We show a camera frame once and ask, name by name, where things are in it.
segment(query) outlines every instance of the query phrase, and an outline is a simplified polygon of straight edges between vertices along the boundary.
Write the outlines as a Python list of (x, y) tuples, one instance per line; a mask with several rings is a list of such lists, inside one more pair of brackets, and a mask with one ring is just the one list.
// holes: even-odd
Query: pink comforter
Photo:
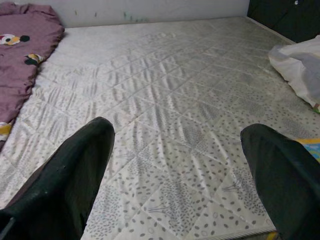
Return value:
[(0, 4), (0, 151), (32, 93), (39, 64), (50, 56), (63, 32), (50, 6)]

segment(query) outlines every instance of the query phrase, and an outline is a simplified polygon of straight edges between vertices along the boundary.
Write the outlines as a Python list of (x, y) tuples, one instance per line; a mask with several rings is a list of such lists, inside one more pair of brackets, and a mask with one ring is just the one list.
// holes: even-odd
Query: mattress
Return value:
[(0, 154), (0, 207), (89, 120), (115, 143), (84, 240), (222, 240), (270, 232), (241, 130), (319, 138), (320, 116), (268, 51), (287, 44), (244, 17), (68, 28), (42, 64)]

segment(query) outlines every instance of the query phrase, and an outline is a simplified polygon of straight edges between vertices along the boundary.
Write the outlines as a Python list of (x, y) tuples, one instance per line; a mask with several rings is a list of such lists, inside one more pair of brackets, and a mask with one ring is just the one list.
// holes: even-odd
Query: cartoon print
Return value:
[(29, 36), (22, 35), (22, 36), (15, 36), (12, 34), (2, 34), (0, 35), (0, 44), (3, 45), (15, 45), (20, 42), (28, 42), (30, 40)]
[(25, 55), (25, 57), (27, 57), (27, 60), (25, 60), (24, 63), (27, 65), (38, 66), (44, 60), (42, 56), (35, 53), (30, 53), (28, 55)]

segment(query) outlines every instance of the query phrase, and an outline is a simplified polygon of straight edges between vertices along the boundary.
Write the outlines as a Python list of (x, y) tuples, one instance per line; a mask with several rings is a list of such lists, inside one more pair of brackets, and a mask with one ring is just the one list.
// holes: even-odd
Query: bed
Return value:
[(115, 143), (83, 240), (224, 240), (275, 230), (240, 132), (320, 136), (320, 116), (272, 68), (288, 41), (245, 17), (67, 28), (0, 153), (0, 207), (77, 129)]

